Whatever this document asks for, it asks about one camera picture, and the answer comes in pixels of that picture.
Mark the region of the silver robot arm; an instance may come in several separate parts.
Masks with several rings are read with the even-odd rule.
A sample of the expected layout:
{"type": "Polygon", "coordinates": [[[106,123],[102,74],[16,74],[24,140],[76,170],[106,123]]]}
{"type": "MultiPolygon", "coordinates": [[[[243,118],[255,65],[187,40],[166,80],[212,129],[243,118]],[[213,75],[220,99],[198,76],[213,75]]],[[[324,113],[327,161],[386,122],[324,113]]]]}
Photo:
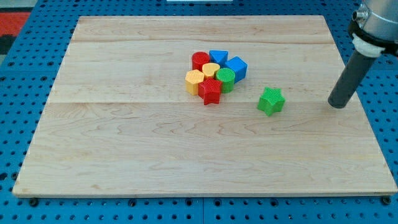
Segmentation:
{"type": "Polygon", "coordinates": [[[355,49],[366,57],[397,56],[397,0],[362,0],[348,33],[355,49]]]}

